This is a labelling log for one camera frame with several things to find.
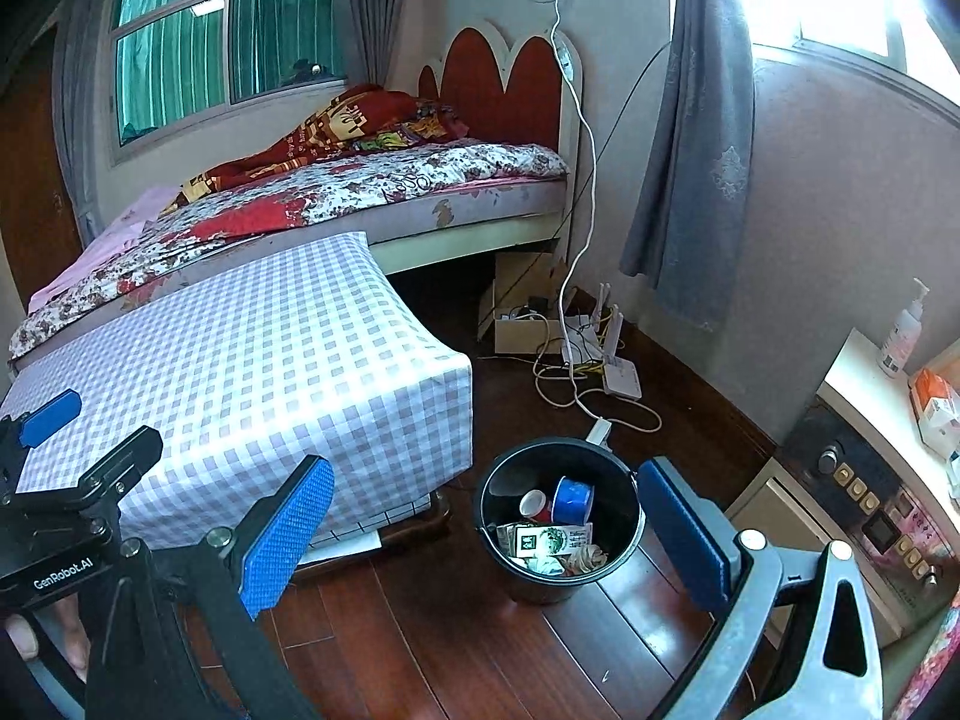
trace pink sheet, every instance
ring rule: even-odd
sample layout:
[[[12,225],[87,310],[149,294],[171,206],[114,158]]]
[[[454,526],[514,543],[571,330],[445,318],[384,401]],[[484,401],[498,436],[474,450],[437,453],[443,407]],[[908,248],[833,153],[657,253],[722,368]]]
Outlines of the pink sheet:
[[[133,205],[123,211],[83,250],[83,254],[73,265],[31,296],[27,313],[32,314],[57,295],[79,284],[117,254],[133,248],[146,224],[156,221],[160,211],[170,204],[180,190],[180,187],[150,187],[144,191]]]

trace wall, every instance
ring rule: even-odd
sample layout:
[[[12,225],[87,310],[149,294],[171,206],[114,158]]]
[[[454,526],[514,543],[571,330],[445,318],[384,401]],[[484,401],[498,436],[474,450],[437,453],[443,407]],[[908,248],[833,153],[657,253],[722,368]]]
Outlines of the wall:
[[[109,30],[111,10],[112,6],[107,4],[104,12],[99,14],[104,31]],[[416,89],[413,69],[418,61],[416,57],[422,55],[421,22],[422,0],[405,0],[400,23],[402,49],[395,56],[397,70],[393,73],[400,88]],[[96,149],[94,180],[104,224],[117,217],[147,187],[181,184],[208,167],[270,146],[315,110],[326,105],[343,88],[308,88],[294,94],[267,98],[189,127],[161,140],[147,151],[114,165],[110,149],[116,137],[116,123],[109,110],[109,96],[114,84],[111,54],[112,50],[104,41],[93,70],[97,83],[93,136],[99,145]]]
[[[669,38],[669,0],[560,0],[560,10],[582,56],[584,111],[601,146],[637,74]],[[509,40],[547,28],[553,15],[552,5],[531,0],[427,0],[425,13],[424,40],[435,50],[473,19],[492,20]],[[960,131],[863,76],[817,60],[781,60],[757,61],[752,189],[725,328],[704,334],[666,316],[641,278],[617,269],[659,112],[661,60],[601,161],[595,242],[575,278],[594,293],[601,279],[610,281],[628,319],[775,440],[798,418],[851,327],[882,341],[912,296],[912,276],[932,290],[914,361],[960,336],[953,288]],[[581,151],[586,156],[586,139]],[[581,182],[588,171],[582,159]],[[575,241],[588,221],[584,202]]]
[[[426,0],[424,42],[429,52],[443,51],[464,26],[478,19],[493,22],[508,44],[545,33],[554,20],[553,1]],[[671,0],[560,0],[560,28],[577,47],[583,62],[584,114],[602,148],[637,76],[669,40]],[[637,87],[617,126],[597,173],[595,240],[577,269],[577,281],[592,293],[600,279],[610,280],[630,226],[643,180],[643,166],[659,111],[666,52]],[[586,135],[580,143],[579,180],[590,171]],[[577,208],[575,239],[583,240],[589,198]],[[624,285],[632,289],[632,283]]]
[[[725,329],[683,332],[639,286],[629,295],[641,326],[782,440],[851,327],[883,341],[913,298],[912,276],[931,290],[913,365],[960,336],[960,128],[820,60],[760,58],[755,79],[751,194]]]

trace window sill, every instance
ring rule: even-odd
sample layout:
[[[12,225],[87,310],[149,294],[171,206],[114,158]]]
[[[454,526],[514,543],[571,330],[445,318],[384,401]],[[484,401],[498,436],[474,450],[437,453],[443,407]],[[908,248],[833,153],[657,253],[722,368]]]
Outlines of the window sill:
[[[832,46],[817,45],[816,47],[810,47],[798,45],[785,49],[784,47],[755,43],[754,60],[756,59],[765,59],[769,62],[779,62],[797,67],[827,65],[840,71],[865,76],[896,93],[904,95],[906,98],[910,98],[914,103],[923,105],[923,107],[943,117],[956,127],[960,127],[960,105],[945,98],[925,84],[921,84],[920,81],[911,79],[910,76],[901,74],[886,65],[880,64],[880,62],[872,61],[856,53],[834,49]]]
[[[231,119],[234,116],[238,116],[243,113],[250,112],[251,109],[257,108],[260,105],[267,105],[274,103],[277,100],[284,100],[285,98],[297,97],[298,95],[303,95],[307,93],[317,93],[317,92],[329,92],[332,97],[336,97],[344,89],[347,89],[346,79],[330,79],[328,81],[320,81],[318,83],[303,83],[296,86],[288,86],[282,89],[277,89],[272,92],[265,92],[261,95],[255,95],[254,97],[248,98],[247,100],[242,100],[240,103],[221,103],[220,105],[214,105],[212,108],[200,111],[198,113],[187,116],[184,119],[178,119],[172,124],[168,124],[162,129],[154,130],[141,138],[137,138],[134,141],[126,143],[125,146],[120,146],[114,138],[116,137],[116,130],[112,130],[112,160],[110,161],[111,167],[117,167],[122,165],[128,160],[136,159],[136,157],[141,156],[141,154],[146,153],[147,151],[152,151],[157,146],[161,146],[162,143],[171,141],[179,135],[182,135],[186,130],[191,127],[196,127],[199,124],[207,124],[208,122],[221,122]],[[110,117],[112,119],[116,118],[116,114],[111,112]]]

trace human hand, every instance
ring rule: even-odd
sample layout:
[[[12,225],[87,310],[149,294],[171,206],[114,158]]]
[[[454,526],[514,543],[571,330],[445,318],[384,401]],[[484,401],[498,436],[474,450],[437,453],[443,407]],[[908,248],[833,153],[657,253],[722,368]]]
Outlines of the human hand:
[[[64,629],[64,657],[77,676],[86,682],[86,669],[90,659],[90,641],[80,622],[80,608],[77,596],[71,595],[54,603],[54,613],[61,627]],[[27,621],[19,614],[14,614],[4,620],[4,628],[11,637],[13,646],[20,653],[24,661],[31,661],[40,654],[40,645],[37,636]]]

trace green curtain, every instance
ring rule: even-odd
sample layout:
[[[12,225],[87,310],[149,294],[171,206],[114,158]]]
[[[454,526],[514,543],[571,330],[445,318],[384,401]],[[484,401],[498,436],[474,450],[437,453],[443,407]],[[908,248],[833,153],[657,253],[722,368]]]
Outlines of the green curtain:
[[[231,0],[234,100],[342,76],[330,0]],[[319,65],[320,74],[309,69]]]
[[[195,16],[186,8],[120,39],[121,143],[226,100],[223,17],[222,10]]]
[[[121,0],[128,23],[175,0]],[[230,80],[234,101],[303,80],[342,74],[330,0],[230,0]],[[121,143],[227,101],[224,11],[190,7],[117,43],[117,122]],[[319,65],[323,74],[304,77]]]

